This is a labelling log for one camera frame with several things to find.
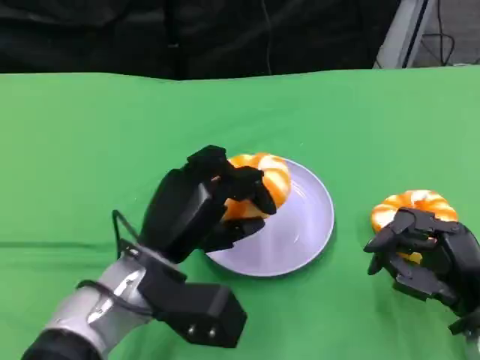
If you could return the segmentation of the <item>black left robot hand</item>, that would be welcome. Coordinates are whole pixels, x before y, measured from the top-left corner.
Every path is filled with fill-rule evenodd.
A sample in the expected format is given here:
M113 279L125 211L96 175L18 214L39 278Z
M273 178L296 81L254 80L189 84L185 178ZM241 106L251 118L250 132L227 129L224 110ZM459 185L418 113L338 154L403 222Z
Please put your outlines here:
M138 242L172 263L183 262L197 249L209 253L232 248L260 231L265 221L261 215L229 215L228 201L246 201L263 215L278 209L263 178L260 169L233 166L223 147L201 148L161 180Z

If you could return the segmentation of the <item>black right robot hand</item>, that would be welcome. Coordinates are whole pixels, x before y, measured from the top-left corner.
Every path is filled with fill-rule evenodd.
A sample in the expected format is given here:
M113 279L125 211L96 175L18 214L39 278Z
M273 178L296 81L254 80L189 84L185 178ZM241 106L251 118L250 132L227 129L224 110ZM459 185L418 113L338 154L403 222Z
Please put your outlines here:
M479 308L479 243L460 222L400 208L364 252L373 255L367 273L385 269L401 293L435 299L459 317Z

